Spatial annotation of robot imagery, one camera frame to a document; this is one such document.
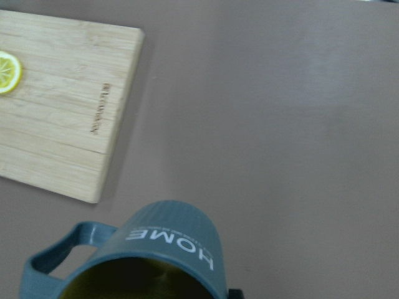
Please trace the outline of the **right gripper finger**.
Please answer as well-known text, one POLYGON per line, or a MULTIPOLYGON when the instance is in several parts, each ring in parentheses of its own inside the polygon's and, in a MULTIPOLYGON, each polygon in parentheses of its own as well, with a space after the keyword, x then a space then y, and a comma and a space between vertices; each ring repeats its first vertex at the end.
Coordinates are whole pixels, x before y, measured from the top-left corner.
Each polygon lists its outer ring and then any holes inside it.
POLYGON ((228 299, 243 299, 243 291, 237 288, 230 288, 228 290, 228 299))

